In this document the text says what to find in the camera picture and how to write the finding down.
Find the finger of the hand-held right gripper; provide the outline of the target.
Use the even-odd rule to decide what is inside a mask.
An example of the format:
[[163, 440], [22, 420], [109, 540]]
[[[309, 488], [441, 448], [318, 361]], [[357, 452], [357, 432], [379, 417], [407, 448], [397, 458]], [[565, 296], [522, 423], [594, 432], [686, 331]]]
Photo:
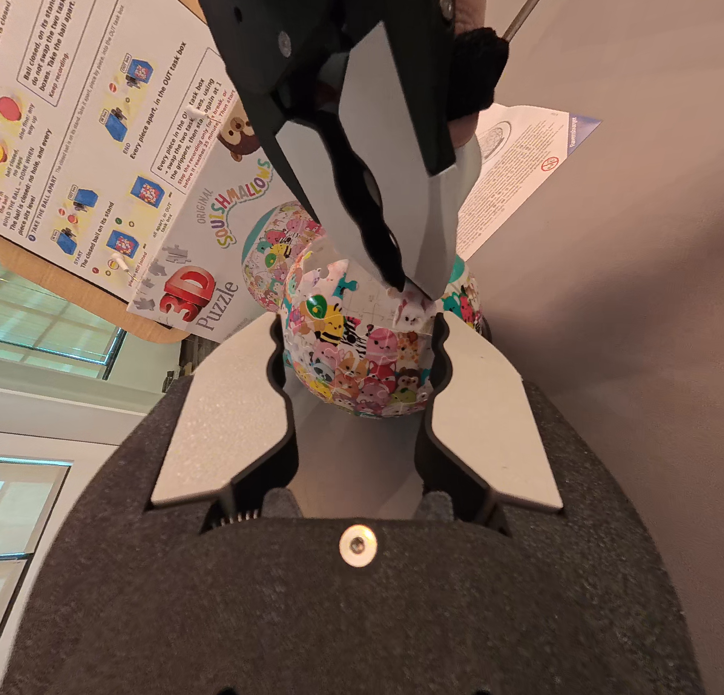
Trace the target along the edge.
[[351, 151], [341, 125], [328, 114], [317, 128], [286, 121], [276, 141], [314, 214], [342, 257], [402, 291], [400, 250], [384, 220], [382, 198], [367, 166]]
[[405, 276], [440, 299], [456, 259], [460, 170], [454, 159], [428, 173], [381, 21], [350, 52], [339, 118], [374, 178]]

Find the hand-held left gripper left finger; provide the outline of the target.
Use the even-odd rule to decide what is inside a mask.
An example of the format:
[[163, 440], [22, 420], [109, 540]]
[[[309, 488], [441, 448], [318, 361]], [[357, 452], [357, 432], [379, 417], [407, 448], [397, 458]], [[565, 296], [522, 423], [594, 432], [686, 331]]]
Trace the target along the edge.
[[264, 313], [198, 367], [150, 496], [155, 508], [210, 502], [223, 517], [261, 513], [298, 471], [284, 339]]

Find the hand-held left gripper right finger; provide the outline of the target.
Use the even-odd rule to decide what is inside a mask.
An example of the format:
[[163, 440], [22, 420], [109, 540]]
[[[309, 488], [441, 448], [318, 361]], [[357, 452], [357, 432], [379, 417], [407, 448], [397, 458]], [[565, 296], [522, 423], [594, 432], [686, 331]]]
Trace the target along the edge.
[[414, 464], [455, 519], [491, 523], [503, 505], [557, 514], [562, 496], [522, 378], [502, 353], [451, 312], [434, 320], [432, 391]]

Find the colourful puzzle ball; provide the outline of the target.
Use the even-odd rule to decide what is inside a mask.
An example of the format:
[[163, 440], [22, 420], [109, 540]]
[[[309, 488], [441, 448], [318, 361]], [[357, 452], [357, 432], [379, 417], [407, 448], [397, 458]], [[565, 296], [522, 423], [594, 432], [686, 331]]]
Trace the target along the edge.
[[[285, 282], [285, 363], [311, 393], [356, 416], [406, 416], [423, 410], [432, 391], [434, 325], [429, 334], [392, 330], [390, 288], [342, 258], [326, 235], [307, 245]], [[459, 256], [436, 303], [437, 313], [484, 333], [478, 285]]]

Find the printed puzzle box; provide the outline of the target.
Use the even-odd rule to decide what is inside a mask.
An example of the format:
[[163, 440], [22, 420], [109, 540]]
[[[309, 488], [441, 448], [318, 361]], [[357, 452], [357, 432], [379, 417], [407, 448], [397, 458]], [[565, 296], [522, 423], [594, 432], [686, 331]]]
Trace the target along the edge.
[[277, 312], [295, 261], [323, 235], [237, 101], [158, 251], [143, 264], [127, 311], [221, 343], [262, 313]]

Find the person's right hand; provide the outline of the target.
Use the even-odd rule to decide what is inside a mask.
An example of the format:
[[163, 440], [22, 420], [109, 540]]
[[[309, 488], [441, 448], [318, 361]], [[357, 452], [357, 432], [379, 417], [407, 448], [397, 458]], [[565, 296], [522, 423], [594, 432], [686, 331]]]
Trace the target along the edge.
[[[464, 32], [482, 28], [485, 21], [486, 0], [455, 0], [456, 36]], [[448, 123], [448, 129], [452, 144], [455, 149], [464, 147], [475, 134], [478, 124], [479, 113], [461, 117]]]

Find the white paper leaflet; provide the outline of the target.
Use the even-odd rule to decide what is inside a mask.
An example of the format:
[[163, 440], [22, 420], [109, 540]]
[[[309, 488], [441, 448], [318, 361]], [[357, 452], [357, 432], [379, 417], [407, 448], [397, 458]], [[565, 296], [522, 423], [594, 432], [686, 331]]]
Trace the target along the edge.
[[600, 123], [538, 106], [493, 103], [482, 111], [482, 167], [458, 214], [457, 255], [468, 261]]

